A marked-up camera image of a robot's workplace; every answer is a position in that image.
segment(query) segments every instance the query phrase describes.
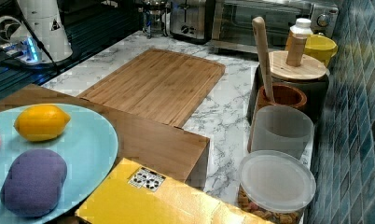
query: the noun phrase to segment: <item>yellow lemon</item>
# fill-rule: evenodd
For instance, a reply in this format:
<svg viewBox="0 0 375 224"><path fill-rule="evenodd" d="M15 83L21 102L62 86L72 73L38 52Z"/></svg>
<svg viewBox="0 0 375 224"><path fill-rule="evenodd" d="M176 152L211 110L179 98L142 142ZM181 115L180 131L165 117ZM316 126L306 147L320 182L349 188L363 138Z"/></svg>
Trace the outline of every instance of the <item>yellow lemon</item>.
<svg viewBox="0 0 375 224"><path fill-rule="evenodd" d="M62 134L70 119L56 105L33 105L19 114L14 128L28 141L45 141Z"/></svg>

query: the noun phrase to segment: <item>marble countertop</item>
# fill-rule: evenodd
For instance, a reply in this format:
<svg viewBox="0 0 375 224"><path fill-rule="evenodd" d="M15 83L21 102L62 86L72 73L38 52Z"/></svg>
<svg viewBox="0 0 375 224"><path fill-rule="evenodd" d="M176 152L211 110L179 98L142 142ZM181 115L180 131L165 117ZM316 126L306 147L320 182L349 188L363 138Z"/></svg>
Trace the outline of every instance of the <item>marble countertop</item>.
<svg viewBox="0 0 375 224"><path fill-rule="evenodd" d="M55 77L43 87L77 96L151 48L186 53L226 66L224 76L192 114L183 129L211 139L204 191L223 202L237 205L237 172L242 158L247 154L250 126L245 115L254 73L258 66L257 61L244 54L215 54L210 43L194 45L161 35L147 39L145 34L138 31Z"/></svg>

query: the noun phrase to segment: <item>toaster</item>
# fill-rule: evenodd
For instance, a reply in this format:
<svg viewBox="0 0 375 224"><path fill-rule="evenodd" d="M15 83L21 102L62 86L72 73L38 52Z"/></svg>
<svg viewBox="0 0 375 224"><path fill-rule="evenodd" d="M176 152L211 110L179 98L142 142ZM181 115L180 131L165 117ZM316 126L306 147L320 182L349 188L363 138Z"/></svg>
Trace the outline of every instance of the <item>toaster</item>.
<svg viewBox="0 0 375 224"><path fill-rule="evenodd" d="M172 0L170 33L174 38L183 38L204 44L212 36L215 0Z"/></svg>

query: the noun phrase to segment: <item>blue plate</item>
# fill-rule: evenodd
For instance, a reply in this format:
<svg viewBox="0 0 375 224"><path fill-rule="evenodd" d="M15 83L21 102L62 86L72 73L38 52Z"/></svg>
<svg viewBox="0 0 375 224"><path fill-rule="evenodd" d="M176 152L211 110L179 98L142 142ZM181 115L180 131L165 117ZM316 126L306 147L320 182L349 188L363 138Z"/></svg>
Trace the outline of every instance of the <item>blue plate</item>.
<svg viewBox="0 0 375 224"><path fill-rule="evenodd" d="M64 132L56 139L31 143L22 138L13 124L28 106L0 113L0 191L11 163L34 148L48 148L64 158L68 174L57 207L41 218L17 217L1 204L0 224L44 223L67 212L83 201L104 180L118 153L118 138L103 116L76 105L55 104L71 116Z"/></svg>

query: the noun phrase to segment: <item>purple ball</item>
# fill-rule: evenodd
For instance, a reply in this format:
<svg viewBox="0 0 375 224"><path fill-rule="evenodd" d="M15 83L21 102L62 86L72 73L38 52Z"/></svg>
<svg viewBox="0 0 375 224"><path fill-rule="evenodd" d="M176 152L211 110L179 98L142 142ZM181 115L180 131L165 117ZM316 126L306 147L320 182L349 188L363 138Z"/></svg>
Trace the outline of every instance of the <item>purple ball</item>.
<svg viewBox="0 0 375 224"><path fill-rule="evenodd" d="M42 217L60 200L67 174L65 160L48 149L22 153L1 189L1 202L19 217Z"/></svg>

